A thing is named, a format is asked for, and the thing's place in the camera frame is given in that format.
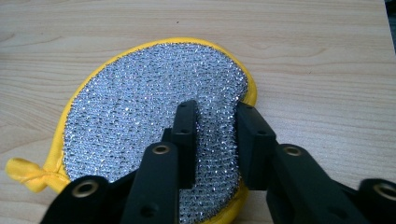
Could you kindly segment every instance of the screw hole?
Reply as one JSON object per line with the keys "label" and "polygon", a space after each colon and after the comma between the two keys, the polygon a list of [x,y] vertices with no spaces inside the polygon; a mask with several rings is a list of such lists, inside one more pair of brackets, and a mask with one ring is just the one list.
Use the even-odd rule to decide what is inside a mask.
{"label": "screw hole", "polygon": [[190,131],[189,130],[187,130],[187,129],[182,129],[182,130],[180,130],[180,133],[189,133]]}
{"label": "screw hole", "polygon": [[165,154],[165,153],[169,152],[169,150],[170,150],[170,148],[167,146],[158,146],[158,147],[155,147],[154,149],[152,149],[152,152],[154,152],[155,154],[161,155],[161,154]]}
{"label": "screw hole", "polygon": [[396,188],[386,183],[374,185],[374,190],[379,195],[392,201],[396,201]]}
{"label": "screw hole", "polygon": [[259,135],[266,135],[267,132],[266,132],[266,131],[258,131],[257,134],[259,134]]}
{"label": "screw hole", "polygon": [[142,217],[155,217],[158,212],[158,206],[155,203],[144,205],[140,209],[140,215]]}
{"label": "screw hole", "polygon": [[95,193],[99,188],[99,184],[94,180],[85,180],[75,186],[72,195],[76,198],[85,198]]}
{"label": "screw hole", "polygon": [[285,152],[291,156],[301,156],[302,152],[296,147],[285,147]]}
{"label": "screw hole", "polygon": [[337,208],[337,207],[328,207],[327,208],[329,210],[329,212],[337,217],[339,217],[340,219],[346,219],[347,218],[347,212]]}

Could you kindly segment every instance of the table surface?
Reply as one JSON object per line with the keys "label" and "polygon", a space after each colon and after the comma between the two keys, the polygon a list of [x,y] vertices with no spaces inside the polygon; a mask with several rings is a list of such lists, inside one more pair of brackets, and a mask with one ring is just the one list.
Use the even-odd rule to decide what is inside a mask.
{"label": "table surface", "polygon": [[[235,55],[278,142],[307,149],[331,178],[396,182],[396,63],[381,0],[1,1],[0,223],[37,223],[56,196],[10,180],[7,160],[43,164],[86,76],[171,36]],[[271,223],[264,197],[251,192],[234,223]]]}

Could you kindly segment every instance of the black plastic part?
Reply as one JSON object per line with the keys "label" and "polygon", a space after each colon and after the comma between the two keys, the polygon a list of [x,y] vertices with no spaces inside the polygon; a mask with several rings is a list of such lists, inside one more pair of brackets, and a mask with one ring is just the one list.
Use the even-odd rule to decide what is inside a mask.
{"label": "black plastic part", "polygon": [[266,201],[275,224],[292,223],[294,218],[293,206],[275,175],[268,186]]}
{"label": "black plastic part", "polygon": [[279,145],[273,165],[292,206],[292,223],[369,223],[303,148]]}
{"label": "black plastic part", "polygon": [[110,199],[108,200],[110,210],[108,216],[111,217],[111,223],[120,223],[123,209],[130,193],[131,186],[134,183],[136,174],[137,170],[110,184],[110,193],[108,195]]}
{"label": "black plastic part", "polygon": [[356,194],[358,193],[357,190],[352,189],[346,185],[343,185],[337,181],[334,181],[334,183],[338,186],[338,188],[343,191],[343,193],[348,197],[350,201],[352,201],[356,205]]}
{"label": "black plastic part", "polygon": [[161,138],[162,142],[171,142],[172,141],[172,129],[167,128],[163,130],[163,138]]}
{"label": "black plastic part", "polygon": [[174,126],[171,130],[171,141],[178,148],[180,188],[190,189],[195,183],[196,167],[196,126],[197,105],[195,101],[181,103],[177,107]]}
{"label": "black plastic part", "polygon": [[70,183],[58,195],[41,223],[106,223],[111,221],[108,193],[109,185],[105,178],[94,175],[83,176]]}
{"label": "black plastic part", "polygon": [[388,15],[392,15],[393,13],[396,12],[396,1],[391,0],[385,3],[385,7],[387,9]]}
{"label": "black plastic part", "polygon": [[178,192],[177,147],[168,142],[150,145],[120,223],[178,223]]}
{"label": "black plastic part", "polygon": [[270,160],[277,146],[276,134],[251,105],[238,103],[236,117],[239,170],[249,189],[266,190],[272,173]]}
{"label": "black plastic part", "polygon": [[372,223],[396,223],[395,183],[384,179],[365,179],[359,186],[356,202]]}

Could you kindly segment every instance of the silver mesh scrubber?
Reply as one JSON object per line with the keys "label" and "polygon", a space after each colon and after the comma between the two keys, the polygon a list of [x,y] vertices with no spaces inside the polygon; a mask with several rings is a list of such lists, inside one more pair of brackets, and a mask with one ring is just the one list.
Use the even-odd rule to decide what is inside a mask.
{"label": "silver mesh scrubber", "polygon": [[108,64],[74,99],[64,129],[71,180],[113,182],[139,167],[145,148],[173,124],[177,105],[198,104],[196,184],[180,192],[180,223],[224,208],[239,184],[235,108],[248,84],[222,52],[194,43],[158,44]]}

